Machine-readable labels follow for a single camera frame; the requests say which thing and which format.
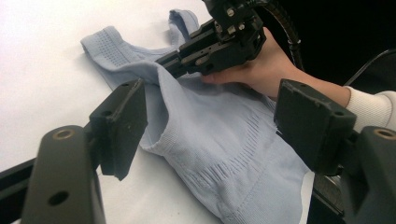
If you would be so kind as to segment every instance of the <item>dark background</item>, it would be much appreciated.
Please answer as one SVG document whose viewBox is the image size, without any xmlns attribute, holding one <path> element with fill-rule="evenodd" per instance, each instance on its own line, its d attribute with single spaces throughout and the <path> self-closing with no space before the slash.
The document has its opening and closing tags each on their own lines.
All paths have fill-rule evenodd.
<svg viewBox="0 0 396 224">
<path fill-rule="evenodd" d="M 344 85 L 375 55 L 396 48 L 396 0 L 278 2 L 297 28 L 305 71 L 314 77 Z M 288 52 L 277 21 L 269 14 L 263 18 Z"/>
</svg>

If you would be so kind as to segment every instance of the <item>white sleeve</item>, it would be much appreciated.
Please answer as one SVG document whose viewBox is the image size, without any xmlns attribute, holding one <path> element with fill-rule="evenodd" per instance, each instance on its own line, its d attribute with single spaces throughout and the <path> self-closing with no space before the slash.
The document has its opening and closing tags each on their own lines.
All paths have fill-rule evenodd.
<svg viewBox="0 0 396 224">
<path fill-rule="evenodd" d="M 372 95 L 347 88 L 350 89 L 351 96 L 346 109 L 358 116 L 355 131 L 360 132 L 365 126 L 385 127 L 396 131 L 395 91 L 382 91 Z"/>
</svg>

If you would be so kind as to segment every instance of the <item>bolt hole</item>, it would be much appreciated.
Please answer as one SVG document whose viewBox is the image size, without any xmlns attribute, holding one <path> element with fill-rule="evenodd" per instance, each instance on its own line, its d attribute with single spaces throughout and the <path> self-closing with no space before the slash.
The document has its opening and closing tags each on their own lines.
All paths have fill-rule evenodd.
<svg viewBox="0 0 396 224">
<path fill-rule="evenodd" d="M 374 133 L 388 140 L 396 140 L 396 134 L 386 129 L 375 129 Z"/>
<path fill-rule="evenodd" d="M 55 133 L 52 136 L 52 138 L 55 139 L 55 140 L 64 140 L 66 138 L 69 138 L 69 137 L 73 136 L 74 133 L 75 132 L 73 130 L 71 130 L 71 129 L 63 129 L 63 130 L 60 130 L 59 132 Z"/>
<path fill-rule="evenodd" d="M 105 117 L 110 116 L 111 114 L 112 113 L 109 110 L 102 112 L 102 116 L 105 116 Z"/>
<path fill-rule="evenodd" d="M 60 191 L 49 198 L 49 204 L 51 206 L 56 206 L 61 203 L 64 203 L 69 197 L 69 193 L 66 191 Z"/>
</svg>

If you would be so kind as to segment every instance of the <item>black mechanical part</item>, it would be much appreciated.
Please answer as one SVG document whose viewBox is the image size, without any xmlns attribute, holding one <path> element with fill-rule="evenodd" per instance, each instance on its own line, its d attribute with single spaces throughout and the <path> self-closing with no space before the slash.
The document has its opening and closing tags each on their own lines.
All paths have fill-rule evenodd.
<svg viewBox="0 0 396 224">
<path fill-rule="evenodd" d="M 97 159 L 104 175 L 119 180 L 128 175 L 147 124 L 143 79 L 120 85 L 91 113 L 86 130 L 100 148 Z"/>
<path fill-rule="evenodd" d="M 191 34 L 191 40 L 156 62 L 174 77 L 200 72 L 208 75 L 257 57 L 266 40 L 263 22 L 255 8 L 264 7 L 285 31 L 294 64 L 304 70 L 301 40 L 283 7 L 275 0 L 205 0 L 212 20 Z"/>
<path fill-rule="evenodd" d="M 95 171 L 128 175 L 147 126 L 143 80 L 120 85 L 90 119 L 47 133 L 37 158 L 0 173 L 0 223 L 106 222 Z"/>
<path fill-rule="evenodd" d="M 65 126 L 43 137 L 21 223 L 106 223 L 81 127 Z"/>
<path fill-rule="evenodd" d="M 312 191 L 311 202 L 309 204 L 309 213 L 307 224 L 346 224 L 343 220 L 343 214 L 337 214 L 332 209 L 333 205 L 328 205 L 323 201 L 322 196 Z"/>
<path fill-rule="evenodd" d="M 279 135 L 315 173 L 337 175 L 338 148 L 352 135 L 355 120 L 356 115 L 313 88 L 281 81 L 275 113 Z"/>
<path fill-rule="evenodd" d="M 305 84 L 282 80 L 275 114 L 278 134 L 314 172 L 341 174 L 343 204 L 322 201 L 330 209 L 320 213 L 332 210 L 337 223 L 343 215 L 350 224 L 394 223 L 396 132 L 365 127 L 358 134 L 352 130 L 356 117 L 342 108 Z M 324 198 L 314 190 L 311 202 Z M 315 220 L 311 211 L 310 217 Z"/>
<path fill-rule="evenodd" d="M 341 174 L 346 223 L 394 223 L 396 220 L 396 132 L 365 127 L 356 142 L 364 179 L 347 168 Z"/>
<path fill-rule="evenodd" d="M 32 159 L 0 173 L 0 223 L 21 217 L 34 162 Z"/>
<path fill-rule="evenodd" d="M 324 206 L 332 210 L 335 216 L 342 218 L 344 217 L 344 206 L 340 188 L 338 176 L 316 174 L 311 198 L 318 199 Z"/>
</svg>

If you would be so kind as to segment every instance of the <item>screw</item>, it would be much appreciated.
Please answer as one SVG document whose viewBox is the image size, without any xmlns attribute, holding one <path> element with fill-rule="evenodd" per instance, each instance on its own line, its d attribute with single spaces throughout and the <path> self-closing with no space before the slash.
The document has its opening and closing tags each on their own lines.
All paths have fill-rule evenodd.
<svg viewBox="0 0 396 224">
<path fill-rule="evenodd" d="M 195 61 L 195 65 L 201 65 L 202 64 L 202 59 L 198 59 L 197 61 Z"/>
<path fill-rule="evenodd" d="M 221 28 L 220 24 L 218 24 L 216 21 L 215 21 L 215 27 L 216 27 L 216 32 L 218 32 L 218 33 L 222 32 L 222 28 Z"/>
<path fill-rule="evenodd" d="M 238 28 L 239 28 L 239 30 L 245 29 L 245 24 L 244 23 L 239 23 Z"/>
<path fill-rule="evenodd" d="M 227 15 L 228 15 L 229 17 L 232 17 L 233 14 L 235 14 L 235 12 L 233 11 L 233 9 L 232 9 L 232 8 L 228 8 L 228 9 L 227 9 Z"/>
<path fill-rule="evenodd" d="M 235 33 L 236 30 L 235 30 L 234 26 L 230 26 L 230 27 L 228 27 L 227 31 L 228 31 L 228 34 L 231 35 L 231 34 Z"/>
</svg>

